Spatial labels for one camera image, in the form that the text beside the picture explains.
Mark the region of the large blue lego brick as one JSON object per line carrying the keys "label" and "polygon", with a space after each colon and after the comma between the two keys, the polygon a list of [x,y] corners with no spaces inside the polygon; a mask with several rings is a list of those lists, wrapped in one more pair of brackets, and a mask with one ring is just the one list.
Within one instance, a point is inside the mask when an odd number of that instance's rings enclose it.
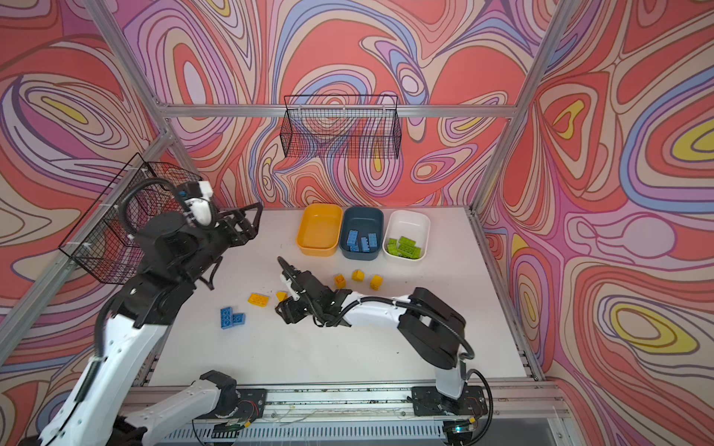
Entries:
{"label": "large blue lego brick", "polygon": [[232,316],[234,315],[232,313],[232,308],[222,308],[219,311],[219,315],[221,316],[221,329],[232,328],[232,326],[234,325],[234,319],[232,319]]}

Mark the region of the green lego brick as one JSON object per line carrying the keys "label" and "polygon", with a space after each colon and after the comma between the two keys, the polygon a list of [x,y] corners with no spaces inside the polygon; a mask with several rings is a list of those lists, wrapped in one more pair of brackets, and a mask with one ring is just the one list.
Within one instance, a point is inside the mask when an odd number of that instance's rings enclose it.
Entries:
{"label": "green lego brick", "polygon": [[403,236],[399,239],[388,239],[387,252],[392,256],[411,260],[418,260],[422,257],[422,248],[417,246],[414,240]]}

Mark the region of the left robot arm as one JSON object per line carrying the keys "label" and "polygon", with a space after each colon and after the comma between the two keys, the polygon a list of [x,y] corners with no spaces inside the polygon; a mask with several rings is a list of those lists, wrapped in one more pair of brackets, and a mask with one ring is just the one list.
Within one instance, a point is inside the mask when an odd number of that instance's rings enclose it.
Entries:
{"label": "left robot arm", "polygon": [[154,445],[197,417],[232,418],[242,398],[234,378],[209,371],[144,413],[121,406],[148,355],[198,284],[209,290],[227,250],[258,236],[263,205],[221,211],[206,181],[143,180],[117,206],[143,257],[136,274],[100,309],[94,354],[61,410],[23,445]]}

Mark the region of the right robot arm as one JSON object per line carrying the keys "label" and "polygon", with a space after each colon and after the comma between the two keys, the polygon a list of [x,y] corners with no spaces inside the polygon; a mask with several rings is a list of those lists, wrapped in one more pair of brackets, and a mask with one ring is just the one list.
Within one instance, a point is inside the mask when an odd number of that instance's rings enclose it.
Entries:
{"label": "right robot arm", "polygon": [[466,321],[430,290],[417,287],[401,297],[371,297],[350,289],[333,290],[310,271],[300,271],[279,256],[288,298],[275,312],[287,324],[307,317],[320,328],[377,326],[394,328],[420,358],[434,367],[436,390],[445,398],[462,396],[466,362],[475,357],[466,340]]}

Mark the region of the yellow plastic bin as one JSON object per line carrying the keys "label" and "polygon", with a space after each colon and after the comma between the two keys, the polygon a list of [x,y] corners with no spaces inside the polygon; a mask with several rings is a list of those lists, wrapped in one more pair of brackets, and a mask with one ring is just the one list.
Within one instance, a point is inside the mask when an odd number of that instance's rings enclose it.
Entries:
{"label": "yellow plastic bin", "polygon": [[296,243],[305,256],[337,252],[343,211],[336,204],[310,204],[303,212]]}

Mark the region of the yellow small lego brick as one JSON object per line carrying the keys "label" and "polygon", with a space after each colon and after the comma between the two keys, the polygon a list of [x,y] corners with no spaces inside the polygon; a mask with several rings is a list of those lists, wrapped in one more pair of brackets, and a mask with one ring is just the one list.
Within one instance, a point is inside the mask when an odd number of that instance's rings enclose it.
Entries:
{"label": "yellow small lego brick", "polygon": [[342,274],[338,274],[334,278],[336,288],[343,289],[346,287],[347,281]]}

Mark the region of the yellow lego cube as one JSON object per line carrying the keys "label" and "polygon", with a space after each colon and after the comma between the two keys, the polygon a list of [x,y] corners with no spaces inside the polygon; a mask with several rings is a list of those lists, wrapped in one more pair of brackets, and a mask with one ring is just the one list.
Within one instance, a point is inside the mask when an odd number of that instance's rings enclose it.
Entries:
{"label": "yellow lego cube", "polygon": [[378,274],[375,274],[371,278],[370,283],[369,283],[370,288],[375,291],[379,291],[379,289],[381,288],[382,285],[383,285],[383,277]]}
{"label": "yellow lego cube", "polygon": [[360,271],[360,269],[356,269],[353,275],[351,275],[351,278],[356,282],[362,282],[364,280],[364,273]]}

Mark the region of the small blue lego brick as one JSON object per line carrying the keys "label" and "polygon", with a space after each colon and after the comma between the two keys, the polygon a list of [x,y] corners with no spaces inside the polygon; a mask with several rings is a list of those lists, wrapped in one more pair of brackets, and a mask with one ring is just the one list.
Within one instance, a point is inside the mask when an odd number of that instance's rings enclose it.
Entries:
{"label": "small blue lego brick", "polygon": [[243,325],[244,323],[245,323],[245,314],[235,313],[232,316],[232,325],[233,326]]}

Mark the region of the yellow lego cube right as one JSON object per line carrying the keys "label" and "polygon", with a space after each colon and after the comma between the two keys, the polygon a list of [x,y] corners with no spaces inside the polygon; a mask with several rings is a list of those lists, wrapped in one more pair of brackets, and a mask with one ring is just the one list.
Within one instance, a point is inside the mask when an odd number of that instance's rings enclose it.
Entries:
{"label": "yellow lego cube right", "polygon": [[370,283],[369,283],[370,288],[375,291],[379,291],[379,289],[381,288],[382,285],[383,285],[383,277],[378,274],[375,274],[371,278]]}

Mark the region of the dark teal plastic bin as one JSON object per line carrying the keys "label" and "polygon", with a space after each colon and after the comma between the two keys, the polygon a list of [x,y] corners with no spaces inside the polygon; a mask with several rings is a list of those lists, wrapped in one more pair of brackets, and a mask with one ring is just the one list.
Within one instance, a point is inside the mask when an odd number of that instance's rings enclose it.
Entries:
{"label": "dark teal plastic bin", "polygon": [[[347,237],[350,230],[357,230],[359,233],[359,246],[362,237],[367,238],[368,234],[374,232],[377,234],[379,247],[373,249],[370,248],[368,253],[363,253],[361,251],[361,247],[359,252],[351,252],[347,247]],[[341,254],[344,258],[361,261],[375,260],[381,251],[383,232],[384,214],[381,210],[375,207],[352,206],[347,208],[344,212],[338,247],[340,248]]]}

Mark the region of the white plastic bin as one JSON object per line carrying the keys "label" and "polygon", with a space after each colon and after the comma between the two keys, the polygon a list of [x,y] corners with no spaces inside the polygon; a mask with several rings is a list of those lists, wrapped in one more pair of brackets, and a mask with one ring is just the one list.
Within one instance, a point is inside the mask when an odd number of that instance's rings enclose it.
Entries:
{"label": "white plastic bin", "polygon": [[[431,231],[430,218],[419,212],[409,211],[404,209],[394,210],[389,217],[387,228],[384,232],[382,242],[382,252],[386,260],[396,264],[417,264],[424,260],[428,252],[429,237]],[[399,239],[407,237],[416,242],[416,245],[422,248],[422,257],[418,260],[406,258],[398,258],[387,252],[387,241],[390,238]]]}

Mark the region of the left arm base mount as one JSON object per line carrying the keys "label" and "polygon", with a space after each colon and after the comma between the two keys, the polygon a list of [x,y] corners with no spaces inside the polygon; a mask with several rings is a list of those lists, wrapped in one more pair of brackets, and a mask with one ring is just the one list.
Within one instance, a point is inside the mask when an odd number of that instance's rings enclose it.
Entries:
{"label": "left arm base mount", "polygon": [[267,395],[266,388],[238,388],[222,392],[214,416],[254,422],[264,414]]}

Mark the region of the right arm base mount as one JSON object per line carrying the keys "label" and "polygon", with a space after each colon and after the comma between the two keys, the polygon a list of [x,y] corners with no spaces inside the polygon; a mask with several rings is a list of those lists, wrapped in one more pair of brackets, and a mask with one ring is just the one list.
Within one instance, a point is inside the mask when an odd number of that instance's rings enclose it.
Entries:
{"label": "right arm base mount", "polygon": [[466,386],[457,399],[439,393],[435,387],[413,387],[407,398],[416,416],[470,416],[480,418],[489,413],[485,389]]}

